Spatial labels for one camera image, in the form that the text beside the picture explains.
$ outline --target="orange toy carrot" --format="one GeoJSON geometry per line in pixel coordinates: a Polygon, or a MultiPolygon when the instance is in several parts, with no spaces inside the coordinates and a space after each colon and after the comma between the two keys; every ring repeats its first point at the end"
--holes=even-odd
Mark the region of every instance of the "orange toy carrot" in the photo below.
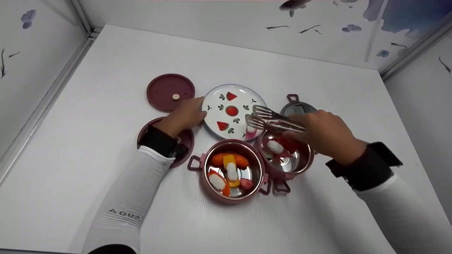
{"type": "Polygon", "coordinates": [[[243,169],[249,166],[249,162],[248,160],[238,154],[233,154],[234,155],[234,159],[235,159],[235,164],[237,165],[237,168],[243,169]]]}
{"type": "Polygon", "coordinates": [[[248,162],[248,160],[238,154],[233,154],[233,153],[219,153],[217,155],[214,155],[210,161],[210,163],[212,164],[212,166],[215,167],[221,167],[223,166],[223,157],[225,155],[233,155],[234,156],[234,160],[235,163],[237,164],[237,168],[243,169],[246,168],[250,165],[250,163],[248,162]]]}
{"type": "Polygon", "coordinates": [[[223,157],[225,155],[228,155],[228,153],[220,153],[220,154],[214,155],[210,161],[210,163],[212,163],[212,166],[215,166],[215,167],[223,166],[223,157]]]}
{"type": "Polygon", "coordinates": [[[214,171],[214,170],[209,170],[209,173],[207,174],[207,177],[216,174],[217,176],[219,176],[224,182],[225,182],[225,187],[224,189],[221,190],[221,192],[223,193],[223,195],[225,197],[229,197],[231,194],[231,188],[229,187],[228,182],[226,181],[226,179],[224,179],[224,177],[222,177],[218,172],[214,171]]]}

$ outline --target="pink lid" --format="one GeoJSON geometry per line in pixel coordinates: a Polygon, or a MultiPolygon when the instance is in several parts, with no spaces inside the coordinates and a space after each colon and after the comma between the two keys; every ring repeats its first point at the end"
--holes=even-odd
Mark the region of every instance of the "pink lid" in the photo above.
{"type": "MultiPolygon", "coordinates": [[[[156,124],[156,123],[160,122],[162,119],[163,119],[163,117],[151,120],[145,126],[143,126],[143,128],[141,128],[140,133],[138,134],[137,148],[140,148],[140,145],[138,143],[140,142],[141,137],[147,132],[148,125],[156,124]]],[[[191,130],[186,130],[186,131],[181,132],[179,134],[178,138],[180,138],[181,144],[184,144],[188,147],[188,152],[184,157],[177,158],[169,167],[170,169],[177,167],[177,166],[181,165],[182,163],[184,163],[184,161],[186,161],[192,154],[193,147],[195,144],[195,142],[194,142],[195,138],[193,135],[193,131],[191,131],[191,130]]]]}
{"type": "Polygon", "coordinates": [[[160,111],[171,112],[183,100],[195,97],[195,87],[188,78],[182,75],[163,74],[149,83],[146,95],[152,107],[160,111]]]}

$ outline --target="hand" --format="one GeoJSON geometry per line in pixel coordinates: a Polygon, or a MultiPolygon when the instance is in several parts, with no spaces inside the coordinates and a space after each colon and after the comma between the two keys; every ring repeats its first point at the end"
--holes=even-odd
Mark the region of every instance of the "hand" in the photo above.
{"type": "Polygon", "coordinates": [[[207,115],[206,111],[200,111],[204,97],[183,101],[171,114],[162,121],[154,124],[171,137],[175,138],[183,130],[189,130],[198,125],[207,115]]]}
{"type": "Polygon", "coordinates": [[[355,138],[344,121],[331,112],[318,110],[303,115],[293,114],[289,118],[303,123],[306,132],[285,132],[284,136],[306,143],[344,166],[353,163],[366,150],[366,144],[355,138]]]}

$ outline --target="black wristband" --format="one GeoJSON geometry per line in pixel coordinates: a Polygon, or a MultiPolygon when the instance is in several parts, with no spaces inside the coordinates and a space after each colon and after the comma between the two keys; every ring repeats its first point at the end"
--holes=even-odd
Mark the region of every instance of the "black wristband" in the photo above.
{"type": "Polygon", "coordinates": [[[357,191],[375,188],[394,175],[384,158],[369,146],[361,157],[348,166],[342,166],[335,160],[330,160],[326,165],[336,177],[343,177],[357,191]]]}
{"type": "Polygon", "coordinates": [[[166,158],[179,157],[188,152],[187,146],[178,144],[176,139],[152,125],[148,126],[139,144],[153,149],[166,158]]]}

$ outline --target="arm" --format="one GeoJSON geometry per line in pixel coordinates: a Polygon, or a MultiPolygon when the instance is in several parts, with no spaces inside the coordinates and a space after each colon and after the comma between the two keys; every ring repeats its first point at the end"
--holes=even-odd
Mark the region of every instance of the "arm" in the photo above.
{"type": "Polygon", "coordinates": [[[305,124],[307,131],[284,135],[333,158],[327,166],[336,177],[344,177],[367,204],[397,254],[452,253],[450,223],[430,211],[376,151],[353,136],[340,117],[322,110],[291,117],[305,124]]]}
{"type": "Polygon", "coordinates": [[[452,253],[452,226],[397,175],[373,189],[355,192],[397,254],[452,253]]]}
{"type": "Polygon", "coordinates": [[[104,245],[140,249],[140,228],[157,187],[174,158],[141,146],[114,181],[89,228],[82,253],[104,245]]]}
{"type": "Polygon", "coordinates": [[[114,181],[88,231],[82,253],[139,253],[140,228],[165,172],[173,163],[175,137],[198,125],[204,98],[183,101],[169,116],[150,126],[140,148],[114,181]]]}

